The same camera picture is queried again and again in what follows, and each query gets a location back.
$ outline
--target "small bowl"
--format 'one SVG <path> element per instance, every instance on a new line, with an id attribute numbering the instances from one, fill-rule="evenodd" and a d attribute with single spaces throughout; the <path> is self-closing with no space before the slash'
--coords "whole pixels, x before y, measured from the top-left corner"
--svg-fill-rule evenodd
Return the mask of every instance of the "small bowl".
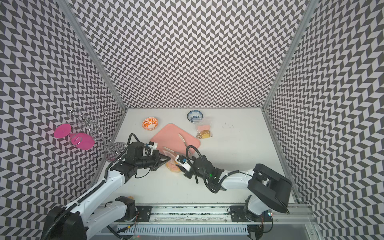
<path id="1" fill-rule="evenodd" d="M 145 130 L 152 131 L 153 129 L 155 129 L 158 126 L 158 124 L 159 124 L 159 121 L 157 118 L 150 117 L 150 118 L 145 119 L 141 126 Z"/>
<path id="2" fill-rule="evenodd" d="M 187 114 L 187 119 L 193 123 L 194 120 L 201 120 L 203 114 L 199 110 L 192 110 Z"/>

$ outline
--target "orange patterned bowl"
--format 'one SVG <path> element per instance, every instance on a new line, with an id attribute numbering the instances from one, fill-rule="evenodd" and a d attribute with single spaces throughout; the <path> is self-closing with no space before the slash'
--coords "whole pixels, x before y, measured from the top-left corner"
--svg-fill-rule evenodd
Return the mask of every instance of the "orange patterned bowl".
<path id="1" fill-rule="evenodd" d="M 157 118 L 154 118 L 154 117 L 150 117 L 150 118 L 147 118 L 143 121 L 143 128 L 145 130 L 149 130 L 149 131 L 152 131 L 153 129 L 155 129 L 159 124 L 159 121 Z"/>

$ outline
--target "white table surface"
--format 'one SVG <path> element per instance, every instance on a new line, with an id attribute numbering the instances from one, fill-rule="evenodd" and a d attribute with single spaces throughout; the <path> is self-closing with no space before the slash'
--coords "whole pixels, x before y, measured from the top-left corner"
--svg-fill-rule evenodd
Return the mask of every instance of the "white table surface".
<path id="1" fill-rule="evenodd" d="M 212 117 L 213 137 L 200 139 L 199 151 L 206 155 L 214 167 L 225 170 L 249 170 L 262 163 L 284 175 L 275 147 L 270 137 L 261 109 L 199 109 L 204 116 Z M 130 109 L 115 142 L 127 142 L 134 133 L 141 142 L 148 143 L 168 123 L 173 123 L 196 135 L 193 123 L 187 120 L 189 109 Z M 158 127 L 147 131 L 141 127 L 144 119 L 156 117 Z M 99 179 L 102 179 L 107 162 Z M 145 175 L 148 169 L 139 169 L 137 176 Z M 199 178 L 188 179 L 182 172 L 174 173 L 164 165 L 141 179 L 131 178 L 111 194 L 105 202 L 119 196 L 133 196 L 140 204 L 179 203 L 244 203 L 252 194 L 249 190 L 233 189 L 211 193 Z"/>

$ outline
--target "blue and white bowl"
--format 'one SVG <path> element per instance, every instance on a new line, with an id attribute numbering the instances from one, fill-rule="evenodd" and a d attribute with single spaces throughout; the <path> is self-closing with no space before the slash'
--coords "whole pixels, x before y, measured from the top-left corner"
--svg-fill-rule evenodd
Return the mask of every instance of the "blue and white bowl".
<path id="1" fill-rule="evenodd" d="M 187 114 L 187 119 L 190 122 L 201 120 L 203 118 L 203 114 L 199 110 L 192 110 Z"/>

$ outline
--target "wire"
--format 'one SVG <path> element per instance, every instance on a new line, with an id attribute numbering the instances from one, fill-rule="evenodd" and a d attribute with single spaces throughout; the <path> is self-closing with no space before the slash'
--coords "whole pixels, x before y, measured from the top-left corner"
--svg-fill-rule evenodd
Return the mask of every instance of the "wire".
<path id="1" fill-rule="evenodd" d="M 151 148 L 149 146 L 144 145 L 145 148 L 145 155 L 149 156 L 152 152 Z"/>
<path id="2" fill-rule="evenodd" d="M 108 167 L 105 169 L 105 172 L 104 172 L 104 178 L 107 179 L 108 178 L 108 170 L 112 167 L 112 165 L 117 161 L 117 160 L 120 160 L 121 156 L 123 156 L 123 154 L 128 150 L 128 145 L 131 143 L 131 137 L 134 137 L 136 139 L 136 141 L 140 142 L 139 139 L 136 137 L 135 134 L 131 133 L 129 135 L 129 138 L 128 138 L 128 141 L 127 141 L 127 146 L 125 147 L 125 149 L 115 158 L 115 160 L 113 160 L 113 162 L 111 162 Z"/>
<path id="3" fill-rule="evenodd" d="M 136 214 L 136 219 L 135 219 L 135 222 L 134 222 L 134 223 L 132 223 L 132 224 L 129 225 L 129 226 L 123 227 L 122 229 L 120 229 L 119 231 L 117 231 L 117 233 L 125 232 L 126 230 L 130 229 L 133 225 L 135 225 L 138 216 L 139 216 L 139 212 L 137 212 L 137 214 Z"/>
<path id="4" fill-rule="evenodd" d="M 112 202 L 112 201 L 109 201 L 109 202 L 105 203 L 104 208 L 107 207 L 107 204 L 111 204 L 111 203 L 113 203 L 113 202 Z"/>
<path id="5" fill-rule="evenodd" d="M 56 227 L 56 225 L 61 221 L 61 219 L 63 217 L 65 217 L 65 215 L 67 215 L 72 209 L 74 209 L 78 204 L 80 204 L 82 201 L 84 201 L 85 199 L 87 199 L 91 194 L 93 194 L 95 191 L 97 191 L 103 184 L 105 183 L 105 180 L 102 180 L 94 189 L 92 189 L 89 193 L 87 193 L 86 195 L 84 195 L 83 197 L 81 197 L 79 200 L 77 200 L 76 203 L 72 204 L 71 206 L 69 206 L 66 210 L 63 211 L 62 214 L 60 214 L 56 220 L 49 226 L 49 228 L 47 229 L 47 231 L 42 235 L 42 237 L 40 238 L 41 240 L 46 240 L 48 238 L 48 236 L 51 234 L 51 231 L 54 229 L 54 227 Z"/>
<path id="6" fill-rule="evenodd" d="M 53 230 L 53 228 L 57 225 L 57 223 L 60 222 L 62 218 L 65 217 L 65 215 L 67 215 L 76 206 L 77 206 L 77 203 L 74 203 L 71 206 L 69 206 L 67 209 L 65 209 L 64 212 L 56 218 L 56 220 L 52 223 L 52 225 L 48 228 L 48 230 L 43 234 L 43 236 L 41 237 L 41 240 L 46 240 L 49 234 L 51 234 L 51 231 Z"/>
<path id="7" fill-rule="evenodd" d="M 263 232 L 263 233 L 268 233 L 268 232 L 270 232 L 272 230 L 272 228 L 273 228 L 273 217 L 271 217 L 271 224 L 272 224 L 271 228 L 268 231 Z"/>
<path id="8" fill-rule="evenodd" d="M 135 235 L 135 231 L 136 231 L 136 221 L 137 221 L 137 217 L 136 217 L 136 220 L 135 220 L 135 223 L 133 225 L 135 225 L 135 228 L 133 229 L 133 235 Z"/>
<path id="9" fill-rule="evenodd" d="M 197 154 L 199 155 L 199 157 L 201 157 L 201 153 L 197 150 L 197 148 L 195 147 L 195 146 L 193 146 L 193 145 L 189 145 L 189 146 L 187 146 L 187 148 L 185 149 L 185 157 L 186 157 L 186 159 L 187 159 L 187 162 L 188 162 L 188 164 L 191 166 L 191 168 L 192 168 L 192 170 L 193 170 L 193 172 L 194 172 L 194 174 L 195 174 L 195 180 L 196 180 L 196 184 L 198 184 L 199 183 L 199 181 L 197 180 L 197 170 L 196 170 L 196 167 L 195 166 L 193 166 L 193 164 L 191 163 L 191 161 L 189 160 L 189 149 L 190 148 L 193 148 L 196 152 L 197 152 Z"/>
<path id="10" fill-rule="evenodd" d="M 199 183 L 198 180 L 197 180 L 197 169 L 196 167 L 191 163 L 190 159 L 189 159 L 189 149 L 192 148 L 195 150 L 195 152 L 198 154 L 198 156 L 200 157 L 201 161 L 203 162 L 203 166 L 206 166 L 207 163 L 208 163 L 208 160 L 203 157 L 200 153 L 200 151 L 193 145 L 189 145 L 187 146 L 187 148 L 185 149 L 185 156 L 186 156 L 186 159 L 187 159 L 187 162 L 188 164 L 191 166 L 191 169 L 194 171 L 194 174 L 195 174 L 195 179 L 196 179 L 196 183 Z M 205 167 L 203 168 L 203 181 L 204 181 L 204 185 L 206 186 L 206 188 L 208 190 L 210 190 L 210 192 L 216 194 L 219 192 L 219 190 L 221 189 L 221 184 L 223 183 L 223 181 L 230 175 L 233 175 L 233 174 L 236 174 L 236 173 L 242 173 L 244 175 L 248 175 L 248 176 L 251 176 L 250 174 L 246 174 L 244 172 L 240 172 L 239 170 L 236 170 L 236 171 L 232 171 L 232 172 L 229 172 L 227 173 L 227 175 L 223 176 L 219 183 L 218 184 L 214 184 L 212 182 L 209 181 L 209 178 L 207 177 L 207 172 L 205 170 Z"/>
<path id="11" fill-rule="evenodd" d="M 111 231 L 111 233 L 113 233 L 113 235 L 115 235 L 116 237 L 118 237 L 120 240 L 128 240 L 127 238 L 124 238 L 122 237 L 121 235 L 119 235 L 115 230 L 113 230 L 113 228 L 111 228 L 109 225 L 107 226 L 107 228 Z"/>
<path id="12" fill-rule="evenodd" d="M 144 175 L 144 176 L 141 176 L 141 177 L 136 177 L 136 176 L 137 176 L 137 172 L 136 172 L 136 174 L 135 174 L 135 178 L 139 179 L 139 178 L 145 177 L 146 175 Z"/>
<path id="13" fill-rule="evenodd" d="M 275 198 L 275 199 L 278 200 L 278 201 L 285 207 L 285 210 L 286 210 L 285 213 L 290 214 L 290 212 L 289 212 L 289 210 L 288 210 L 288 206 L 285 205 L 285 204 L 284 204 L 282 201 L 280 201 L 279 199 L 277 199 L 277 198 Z"/>

